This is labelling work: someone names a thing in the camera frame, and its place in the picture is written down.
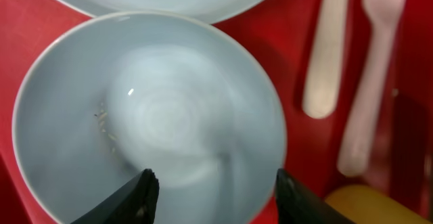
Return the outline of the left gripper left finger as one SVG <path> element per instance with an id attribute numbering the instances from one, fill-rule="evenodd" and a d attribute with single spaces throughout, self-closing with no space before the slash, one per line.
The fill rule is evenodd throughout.
<path id="1" fill-rule="evenodd" d="M 158 195 L 158 179 L 145 169 L 72 224 L 153 224 Z"/>

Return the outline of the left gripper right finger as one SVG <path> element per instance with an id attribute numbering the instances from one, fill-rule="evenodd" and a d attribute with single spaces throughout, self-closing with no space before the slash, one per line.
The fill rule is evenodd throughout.
<path id="1" fill-rule="evenodd" d="M 285 169 L 277 171 L 275 201 L 279 224 L 354 224 Z"/>

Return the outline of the yellow plastic cup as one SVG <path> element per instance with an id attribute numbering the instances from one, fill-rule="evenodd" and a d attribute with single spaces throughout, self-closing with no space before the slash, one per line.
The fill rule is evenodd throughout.
<path id="1" fill-rule="evenodd" d="M 431 224 L 416 212 L 366 185 L 341 187 L 325 202 L 354 223 Z"/>

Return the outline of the light blue bowl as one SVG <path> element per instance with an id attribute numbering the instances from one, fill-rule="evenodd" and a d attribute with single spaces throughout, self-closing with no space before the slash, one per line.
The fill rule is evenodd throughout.
<path id="1" fill-rule="evenodd" d="M 111 154 L 94 114 L 110 113 Z M 256 59 L 203 22 L 123 12 L 64 33 L 16 96 L 18 168 L 39 206 L 71 223 L 143 169 L 160 183 L 157 223 L 249 223 L 286 157 L 278 94 Z"/>

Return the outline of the food scraps and rice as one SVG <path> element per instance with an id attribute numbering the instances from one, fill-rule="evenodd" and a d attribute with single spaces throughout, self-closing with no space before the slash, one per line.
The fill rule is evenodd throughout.
<path id="1" fill-rule="evenodd" d="M 111 154 L 116 153 L 118 138 L 112 128 L 110 113 L 104 102 L 99 102 L 97 112 L 94 114 L 101 137 Z"/>

